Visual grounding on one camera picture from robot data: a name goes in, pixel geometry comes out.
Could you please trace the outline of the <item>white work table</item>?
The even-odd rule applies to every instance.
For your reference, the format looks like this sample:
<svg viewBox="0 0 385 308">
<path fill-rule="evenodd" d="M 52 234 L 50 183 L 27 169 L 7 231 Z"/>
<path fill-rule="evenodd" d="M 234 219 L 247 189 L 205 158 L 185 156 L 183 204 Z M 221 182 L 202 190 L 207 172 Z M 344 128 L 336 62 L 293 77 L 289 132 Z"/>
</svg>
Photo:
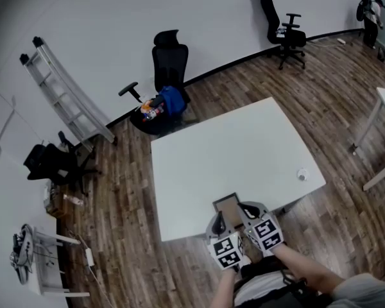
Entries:
<svg viewBox="0 0 385 308">
<path fill-rule="evenodd" d="M 324 186 L 311 152 L 273 98 L 151 143 L 160 238 L 203 234 L 213 202 L 236 193 L 277 210 Z M 297 171 L 305 168 L 308 181 Z"/>
</svg>

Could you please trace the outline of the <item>aluminium ladder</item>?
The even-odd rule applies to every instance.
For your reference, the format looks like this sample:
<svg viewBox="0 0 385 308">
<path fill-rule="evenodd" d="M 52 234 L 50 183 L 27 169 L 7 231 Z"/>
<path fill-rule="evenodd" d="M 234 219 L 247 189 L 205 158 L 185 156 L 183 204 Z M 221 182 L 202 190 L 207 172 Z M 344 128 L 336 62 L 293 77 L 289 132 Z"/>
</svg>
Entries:
<svg viewBox="0 0 385 308">
<path fill-rule="evenodd" d="M 65 72 L 45 40 L 35 36 L 32 42 L 35 52 L 30 56 L 23 53 L 19 60 L 63 124 L 88 151 L 94 149 L 90 140 L 97 135 L 115 146 L 117 137 L 85 102 L 82 90 Z"/>
</svg>

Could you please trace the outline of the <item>person's dark trousers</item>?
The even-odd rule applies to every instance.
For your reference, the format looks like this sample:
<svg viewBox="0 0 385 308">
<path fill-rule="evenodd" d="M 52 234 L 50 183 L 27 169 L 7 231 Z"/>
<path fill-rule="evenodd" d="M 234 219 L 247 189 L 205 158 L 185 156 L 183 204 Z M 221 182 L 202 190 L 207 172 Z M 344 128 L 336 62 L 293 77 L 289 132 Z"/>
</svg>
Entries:
<svg viewBox="0 0 385 308">
<path fill-rule="evenodd" d="M 259 262 L 249 263 L 241 268 L 241 278 L 251 279 L 256 276 L 265 275 L 276 271 L 286 270 L 287 266 L 276 256 L 263 257 Z"/>
</svg>

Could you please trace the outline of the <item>person's light shirt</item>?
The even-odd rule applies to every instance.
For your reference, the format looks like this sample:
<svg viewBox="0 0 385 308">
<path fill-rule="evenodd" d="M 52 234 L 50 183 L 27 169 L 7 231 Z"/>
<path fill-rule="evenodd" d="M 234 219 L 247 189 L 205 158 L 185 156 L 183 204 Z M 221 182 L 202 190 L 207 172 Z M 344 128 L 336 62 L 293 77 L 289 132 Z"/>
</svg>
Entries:
<svg viewBox="0 0 385 308">
<path fill-rule="evenodd" d="M 285 286 L 279 271 L 256 276 L 235 292 L 234 305 L 258 308 L 256 304 L 270 292 Z M 369 273 L 353 276 L 340 283 L 328 300 L 318 300 L 312 308 L 385 308 L 385 282 Z"/>
</svg>

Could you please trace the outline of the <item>black framed picture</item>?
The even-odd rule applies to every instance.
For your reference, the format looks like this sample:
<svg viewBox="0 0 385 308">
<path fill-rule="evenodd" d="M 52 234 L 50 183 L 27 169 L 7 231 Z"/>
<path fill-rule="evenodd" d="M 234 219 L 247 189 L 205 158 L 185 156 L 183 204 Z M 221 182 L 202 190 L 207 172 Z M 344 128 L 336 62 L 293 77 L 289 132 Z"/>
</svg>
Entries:
<svg viewBox="0 0 385 308">
<path fill-rule="evenodd" d="M 243 225 L 238 211 L 239 198 L 234 192 L 219 200 L 214 201 L 213 207 L 216 212 L 221 211 L 223 217 L 230 222 L 234 228 L 239 228 Z"/>
</svg>

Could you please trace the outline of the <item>person's right forearm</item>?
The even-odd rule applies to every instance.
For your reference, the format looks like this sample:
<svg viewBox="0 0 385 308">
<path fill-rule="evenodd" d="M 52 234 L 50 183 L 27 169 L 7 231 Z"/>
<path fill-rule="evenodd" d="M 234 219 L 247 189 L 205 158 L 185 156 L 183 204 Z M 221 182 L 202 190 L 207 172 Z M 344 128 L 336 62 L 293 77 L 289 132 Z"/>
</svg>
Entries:
<svg viewBox="0 0 385 308">
<path fill-rule="evenodd" d="M 304 278 L 307 284 L 316 291 L 331 294 L 344 279 L 301 253 L 286 246 L 284 243 L 274 247 L 271 252 L 286 265 L 298 279 Z"/>
</svg>

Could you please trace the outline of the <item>person's left forearm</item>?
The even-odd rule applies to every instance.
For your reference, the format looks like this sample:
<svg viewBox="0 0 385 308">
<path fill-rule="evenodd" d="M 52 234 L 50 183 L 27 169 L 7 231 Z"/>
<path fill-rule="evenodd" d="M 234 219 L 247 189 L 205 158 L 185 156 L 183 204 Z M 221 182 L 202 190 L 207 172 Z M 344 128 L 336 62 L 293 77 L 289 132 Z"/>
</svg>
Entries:
<svg viewBox="0 0 385 308">
<path fill-rule="evenodd" d="M 213 301 L 214 308 L 232 308 L 234 302 L 234 285 L 237 272 L 228 268 L 222 272 L 221 280 Z"/>
</svg>

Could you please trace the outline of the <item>clear plastic bottle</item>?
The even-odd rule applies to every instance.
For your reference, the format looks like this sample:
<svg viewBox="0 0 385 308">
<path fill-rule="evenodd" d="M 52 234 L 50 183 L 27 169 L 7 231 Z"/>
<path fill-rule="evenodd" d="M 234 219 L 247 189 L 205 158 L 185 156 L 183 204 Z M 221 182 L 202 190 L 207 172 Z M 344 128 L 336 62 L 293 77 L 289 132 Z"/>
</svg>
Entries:
<svg viewBox="0 0 385 308">
<path fill-rule="evenodd" d="M 83 206 L 83 200 L 73 195 L 63 195 L 63 199 L 77 206 Z"/>
</svg>

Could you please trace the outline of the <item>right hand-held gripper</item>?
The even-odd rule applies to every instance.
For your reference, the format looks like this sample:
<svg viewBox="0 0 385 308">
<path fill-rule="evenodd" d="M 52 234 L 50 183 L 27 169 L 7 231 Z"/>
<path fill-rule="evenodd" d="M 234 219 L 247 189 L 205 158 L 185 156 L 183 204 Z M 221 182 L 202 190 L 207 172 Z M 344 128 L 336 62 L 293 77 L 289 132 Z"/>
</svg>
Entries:
<svg viewBox="0 0 385 308">
<path fill-rule="evenodd" d="M 282 230 L 262 203 L 256 201 L 244 201 L 237 204 L 237 210 L 242 224 L 247 227 L 244 230 L 246 236 L 258 248 L 263 257 L 273 255 L 271 251 L 283 243 Z M 260 218 L 252 225 L 252 219 Z"/>
</svg>

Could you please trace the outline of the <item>blue bag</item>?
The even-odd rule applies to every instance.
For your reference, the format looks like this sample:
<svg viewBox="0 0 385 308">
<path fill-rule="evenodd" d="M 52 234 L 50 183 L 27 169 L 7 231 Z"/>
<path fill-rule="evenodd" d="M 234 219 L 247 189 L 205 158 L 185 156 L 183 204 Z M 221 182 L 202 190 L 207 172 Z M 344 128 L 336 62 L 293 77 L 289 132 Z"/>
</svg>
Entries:
<svg viewBox="0 0 385 308">
<path fill-rule="evenodd" d="M 167 112 L 170 116 L 180 115 L 186 109 L 186 102 L 177 88 L 164 86 L 159 95 L 164 98 Z"/>
</svg>

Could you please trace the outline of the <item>black chest harness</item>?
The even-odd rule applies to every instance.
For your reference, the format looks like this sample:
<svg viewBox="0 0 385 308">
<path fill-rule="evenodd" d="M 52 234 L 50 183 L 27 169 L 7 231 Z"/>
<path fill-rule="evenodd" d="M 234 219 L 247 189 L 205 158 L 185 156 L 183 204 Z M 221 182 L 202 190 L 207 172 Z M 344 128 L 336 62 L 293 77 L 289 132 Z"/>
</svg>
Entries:
<svg viewBox="0 0 385 308">
<path fill-rule="evenodd" d="M 313 289 L 305 278 L 294 279 L 288 269 L 281 269 L 280 272 L 286 293 L 291 294 L 302 308 L 326 308 L 332 303 L 330 295 Z"/>
</svg>

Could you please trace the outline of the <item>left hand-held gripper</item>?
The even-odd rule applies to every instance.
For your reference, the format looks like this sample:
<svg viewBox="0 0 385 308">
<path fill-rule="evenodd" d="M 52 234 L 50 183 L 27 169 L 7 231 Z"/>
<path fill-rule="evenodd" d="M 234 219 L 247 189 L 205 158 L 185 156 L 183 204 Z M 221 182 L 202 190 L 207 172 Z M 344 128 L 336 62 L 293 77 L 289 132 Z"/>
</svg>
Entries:
<svg viewBox="0 0 385 308">
<path fill-rule="evenodd" d="M 209 221 L 206 240 L 210 256 L 222 270 L 240 268 L 244 255 L 243 240 L 223 211 L 217 212 Z"/>
</svg>

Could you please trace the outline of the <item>black office chair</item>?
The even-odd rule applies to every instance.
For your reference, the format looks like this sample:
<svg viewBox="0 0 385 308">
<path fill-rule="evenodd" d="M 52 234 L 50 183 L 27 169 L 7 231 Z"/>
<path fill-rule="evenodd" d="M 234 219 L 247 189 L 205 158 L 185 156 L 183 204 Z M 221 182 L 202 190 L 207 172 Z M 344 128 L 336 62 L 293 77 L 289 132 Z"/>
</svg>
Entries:
<svg viewBox="0 0 385 308">
<path fill-rule="evenodd" d="M 183 113 L 191 102 L 184 85 L 189 49 L 185 44 L 179 43 L 177 33 L 178 30 L 161 31 L 153 40 L 152 58 L 155 72 L 154 84 L 157 94 L 151 98 L 153 100 L 151 106 L 156 107 L 158 104 L 163 103 L 164 113 L 158 115 L 151 121 L 144 122 L 141 105 L 145 101 L 141 102 L 141 105 L 130 113 L 130 122 L 134 127 L 148 135 L 163 137 L 186 126 L 198 123 L 197 118 L 183 118 Z M 164 98 L 159 95 L 159 92 L 164 86 L 177 88 L 183 96 L 187 106 L 180 115 L 170 116 L 168 114 Z"/>
<path fill-rule="evenodd" d="M 273 0 L 259 0 L 261 8 L 268 22 L 267 39 L 271 44 L 278 45 L 276 48 L 277 56 L 280 57 L 278 69 L 283 70 L 284 63 L 291 57 L 301 63 L 302 69 L 305 69 L 305 62 L 302 57 L 305 53 L 296 48 L 304 47 L 307 43 L 306 34 L 300 31 L 300 26 L 294 23 L 294 19 L 301 17 L 297 13 L 287 13 L 288 22 L 280 22 Z"/>
<path fill-rule="evenodd" d="M 89 174 L 101 174 L 97 169 L 87 169 L 87 163 L 95 157 L 91 151 L 84 161 L 78 163 L 78 149 L 60 131 L 58 133 L 60 142 L 67 147 L 67 151 L 62 151 L 54 144 L 36 144 L 26 157 L 24 166 L 28 168 L 28 180 L 48 179 L 57 186 L 66 185 L 71 191 L 80 188 L 82 195 L 88 193 L 83 188 L 83 178 Z"/>
</svg>

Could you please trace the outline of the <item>brown cardboard box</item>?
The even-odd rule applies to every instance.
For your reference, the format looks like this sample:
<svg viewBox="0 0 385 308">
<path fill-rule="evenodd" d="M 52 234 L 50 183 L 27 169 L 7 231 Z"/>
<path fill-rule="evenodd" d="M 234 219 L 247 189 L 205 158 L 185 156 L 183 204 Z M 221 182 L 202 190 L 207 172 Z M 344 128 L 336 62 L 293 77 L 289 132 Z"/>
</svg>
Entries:
<svg viewBox="0 0 385 308">
<path fill-rule="evenodd" d="M 47 214 L 56 219 L 66 216 L 64 194 L 60 191 L 60 187 L 50 180 L 47 181 L 44 187 L 44 208 Z"/>
</svg>

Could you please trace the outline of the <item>white side table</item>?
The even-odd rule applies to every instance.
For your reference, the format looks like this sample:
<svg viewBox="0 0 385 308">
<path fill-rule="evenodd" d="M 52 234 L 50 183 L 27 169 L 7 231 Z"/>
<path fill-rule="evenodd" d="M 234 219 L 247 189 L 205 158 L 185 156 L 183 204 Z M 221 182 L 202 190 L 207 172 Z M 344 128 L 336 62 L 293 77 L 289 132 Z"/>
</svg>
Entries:
<svg viewBox="0 0 385 308">
<path fill-rule="evenodd" d="M 86 298 L 88 292 L 77 292 L 67 287 L 49 284 L 54 275 L 61 276 L 58 249 L 68 245 L 79 245 L 73 237 L 49 234 L 37 227 L 24 224 L 18 234 L 13 235 L 13 250 L 10 265 L 15 270 L 19 282 L 29 290 L 48 297 Z"/>
</svg>

